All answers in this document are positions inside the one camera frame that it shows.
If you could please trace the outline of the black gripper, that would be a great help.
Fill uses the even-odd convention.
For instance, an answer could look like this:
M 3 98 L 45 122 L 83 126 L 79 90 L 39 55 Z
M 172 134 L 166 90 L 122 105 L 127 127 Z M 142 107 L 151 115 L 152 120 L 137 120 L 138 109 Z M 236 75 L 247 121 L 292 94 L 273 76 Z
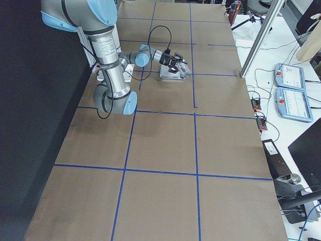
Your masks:
M 175 52 L 174 55 L 170 54 L 171 50 L 166 49 L 163 51 L 159 63 L 161 65 L 165 65 L 169 67 L 168 72 L 170 73 L 178 73 L 178 68 L 176 67 L 177 62 L 183 62 L 187 63 L 184 59 L 184 57 L 179 54 L 178 52 Z

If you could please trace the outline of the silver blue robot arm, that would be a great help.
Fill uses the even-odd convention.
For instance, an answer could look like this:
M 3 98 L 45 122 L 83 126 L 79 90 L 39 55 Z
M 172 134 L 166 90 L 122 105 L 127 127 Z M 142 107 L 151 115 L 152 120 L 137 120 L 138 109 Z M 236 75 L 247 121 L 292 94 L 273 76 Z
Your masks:
M 186 79 L 191 76 L 184 57 L 179 53 L 170 55 L 149 44 L 141 45 L 138 52 L 118 52 L 114 40 L 117 9 L 114 1 L 42 1 L 42 20 L 45 25 L 76 32 L 82 28 L 93 47 L 92 56 L 100 65 L 104 80 L 93 94 L 93 102 L 99 111 L 130 115 L 137 105 L 137 94 L 125 82 L 127 65 L 144 67 L 155 61 L 168 67 L 168 72 Z

